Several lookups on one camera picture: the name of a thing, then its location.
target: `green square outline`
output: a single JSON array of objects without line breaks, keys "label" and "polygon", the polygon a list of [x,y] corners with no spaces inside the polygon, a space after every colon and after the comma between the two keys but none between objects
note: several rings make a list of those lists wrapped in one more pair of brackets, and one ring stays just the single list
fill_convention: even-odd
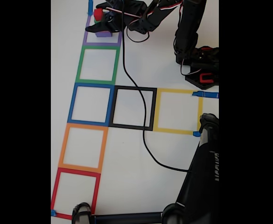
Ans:
[{"label": "green square outline", "polygon": [[[87,50],[87,49],[116,50],[116,58],[114,60],[113,74],[112,74],[112,80],[111,81],[94,80],[94,79],[80,79],[82,62],[84,60],[84,51]],[[119,51],[120,51],[120,46],[82,46],[75,82],[76,83],[94,83],[94,84],[111,84],[111,85],[115,85],[117,71],[118,71],[118,63],[119,63]]]}]

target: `black square outline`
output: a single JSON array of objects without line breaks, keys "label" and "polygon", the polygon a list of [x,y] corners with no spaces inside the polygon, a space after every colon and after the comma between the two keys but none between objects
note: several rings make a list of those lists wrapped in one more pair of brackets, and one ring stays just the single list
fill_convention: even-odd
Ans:
[{"label": "black square outline", "polygon": [[[136,129],[142,130],[143,126],[135,126],[135,125],[122,125],[122,124],[114,124],[113,117],[114,117],[114,110],[117,101],[118,90],[138,90],[135,86],[123,86],[123,85],[115,85],[113,98],[112,98],[112,109],[109,118],[109,127],[119,127],[119,128],[128,128],[128,129]],[[140,87],[141,91],[152,91],[152,105],[151,105],[151,116],[150,116],[150,126],[145,127],[146,131],[152,131],[154,126],[154,115],[155,115],[155,106],[156,106],[156,97],[157,97],[157,88],[149,88],[149,87]]]}]

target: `red square outline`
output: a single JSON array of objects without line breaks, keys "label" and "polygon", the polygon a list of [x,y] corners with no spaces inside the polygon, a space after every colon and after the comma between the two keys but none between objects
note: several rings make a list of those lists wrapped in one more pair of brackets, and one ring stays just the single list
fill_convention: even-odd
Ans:
[{"label": "red square outline", "polygon": [[[81,171],[81,170],[74,170],[74,169],[66,169],[66,168],[58,168],[57,169],[57,174],[56,174],[56,181],[54,184],[53,188],[53,194],[52,194],[52,199],[51,199],[51,209],[54,209],[54,203],[56,201],[56,193],[57,193],[57,188],[58,184],[60,181],[60,176],[61,172],[63,173],[68,173],[68,174],[78,174],[78,175],[84,175],[84,176],[93,176],[96,178],[96,183],[95,183],[95,189],[94,189],[94,195],[93,195],[93,201],[91,203],[91,213],[95,213],[96,209],[96,202],[97,202],[97,196],[98,196],[98,189],[99,189],[99,183],[100,183],[100,176],[101,174],[93,173],[93,172],[88,172],[88,171]],[[72,216],[62,214],[62,213],[56,213],[56,217],[58,218],[65,218],[65,219],[72,219]]]}]

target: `blue tape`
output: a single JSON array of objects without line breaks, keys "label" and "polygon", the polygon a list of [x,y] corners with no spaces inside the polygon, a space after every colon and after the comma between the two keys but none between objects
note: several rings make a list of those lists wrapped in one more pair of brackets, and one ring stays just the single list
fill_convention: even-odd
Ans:
[{"label": "blue tape", "polygon": [[219,92],[197,91],[197,92],[193,92],[192,95],[197,96],[197,97],[207,97],[207,98],[217,98],[217,99],[219,99]]},{"label": "blue tape", "polygon": [[56,211],[55,210],[51,210],[51,216],[56,216]]},{"label": "blue tape", "polygon": [[93,15],[93,0],[89,0],[89,11],[88,15],[91,16]]},{"label": "blue tape", "polygon": [[[108,89],[110,89],[105,122],[94,122],[94,121],[86,121],[86,120],[72,120],[72,114],[73,114],[73,109],[74,109],[74,104],[75,104],[76,93],[77,93],[77,89],[78,89],[79,86],[98,87],[98,88],[108,88]],[[111,110],[112,110],[113,91],[114,91],[114,85],[95,84],[95,83],[75,83],[74,84],[73,95],[72,95],[72,100],[71,100],[71,105],[70,105],[70,111],[69,111],[69,115],[68,115],[68,123],[82,124],[82,125],[97,125],[97,126],[106,126],[107,127],[109,125],[109,118],[110,118],[110,114],[111,114]]]},{"label": "blue tape", "polygon": [[200,132],[193,132],[193,136],[195,136],[195,137],[200,137],[201,134],[200,134]]}]

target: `blue square outline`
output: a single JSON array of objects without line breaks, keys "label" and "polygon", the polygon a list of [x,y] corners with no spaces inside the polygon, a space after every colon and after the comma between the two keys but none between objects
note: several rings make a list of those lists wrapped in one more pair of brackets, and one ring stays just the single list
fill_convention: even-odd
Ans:
[{"label": "blue square outline", "polygon": [[[95,88],[108,88],[108,89],[110,89],[105,122],[72,120],[72,114],[73,114],[73,108],[74,108],[74,103],[75,103],[77,88],[79,86],[83,86],[83,87],[95,87]],[[114,85],[109,85],[109,84],[93,84],[93,83],[75,83],[74,90],[73,90],[73,95],[72,95],[72,100],[71,100],[71,105],[70,105],[70,111],[69,111],[69,115],[68,115],[68,123],[83,124],[83,125],[108,126],[108,124],[109,124],[109,118],[110,118],[110,113],[111,113],[111,109],[112,109],[113,92],[114,92]]]}]

